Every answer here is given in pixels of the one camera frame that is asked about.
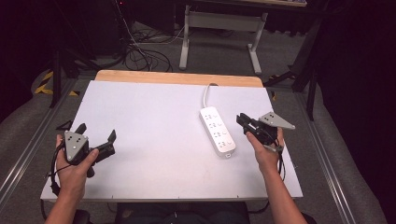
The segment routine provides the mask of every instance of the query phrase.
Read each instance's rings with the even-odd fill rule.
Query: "person's right hand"
[[[250,132],[247,132],[247,140],[254,148],[260,171],[263,174],[266,172],[277,172],[277,161],[279,160],[278,153],[265,148],[262,143]],[[283,140],[283,131],[281,128],[277,128],[277,140],[282,147],[285,145]]]

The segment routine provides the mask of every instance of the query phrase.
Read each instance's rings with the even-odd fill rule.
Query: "white table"
[[[258,118],[272,111],[265,88],[210,87],[206,104],[218,109],[236,143],[230,159],[217,156],[199,120],[204,90],[205,85],[92,81],[72,131],[86,123],[84,134],[89,136],[90,146],[95,147],[103,144],[115,129],[116,154],[93,167],[96,174],[87,180],[83,200],[179,202],[267,198],[254,150],[235,121],[241,112]],[[287,148],[283,156],[290,195],[303,197]],[[43,188],[41,199],[56,200],[50,181]]]

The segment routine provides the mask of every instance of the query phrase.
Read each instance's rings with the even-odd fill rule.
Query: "black curtain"
[[[323,22],[315,48],[324,104],[388,223],[396,223],[395,9],[391,0],[355,1]]]
[[[35,78],[50,63],[45,36],[26,1],[0,3],[0,122],[32,98]]]

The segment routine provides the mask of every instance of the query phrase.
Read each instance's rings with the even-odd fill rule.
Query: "desk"
[[[289,2],[283,0],[240,0],[240,1],[205,1],[212,4],[226,4],[226,5],[244,5],[251,4],[256,5],[270,5],[270,6],[282,6],[282,7],[305,7],[306,3]],[[247,49],[250,55],[254,73],[256,75],[262,74],[259,60],[257,58],[256,49],[259,45],[260,38],[262,36],[262,30],[265,25],[265,21],[268,13],[262,13],[261,17],[247,17],[247,16],[236,16],[236,15],[223,15],[205,12],[190,11],[191,6],[186,5],[185,18],[184,18],[184,38],[181,49],[180,64],[179,68],[185,70],[187,68],[187,59],[189,54],[189,29],[190,27],[202,27],[212,29],[225,29],[225,30],[236,30],[246,32],[256,32],[253,44],[248,44]]]
[[[106,81],[110,79],[121,82]],[[183,79],[193,85],[170,84],[184,82]],[[220,85],[233,85],[211,87],[206,99],[208,105],[218,109],[236,143],[230,159],[216,155],[199,120],[205,87],[215,80]],[[252,86],[257,88],[238,86],[249,82],[256,82]],[[90,137],[91,147],[106,141],[113,128],[118,138],[114,144],[116,154],[94,166],[96,174],[87,180],[84,200],[179,202],[266,198],[254,150],[235,121],[241,112],[257,118],[272,110],[266,89],[259,88],[261,85],[257,77],[100,71],[84,95],[72,130],[85,122],[84,134]],[[290,195],[302,197],[286,147],[284,161],[285,184]],[[50,191],[50,181],[41,199],[56,199]]]

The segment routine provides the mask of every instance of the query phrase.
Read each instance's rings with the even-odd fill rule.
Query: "power strip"
[[[201,121],[218,156],[230,158],[236,145],[218,110],[213,106],[201,109]]]

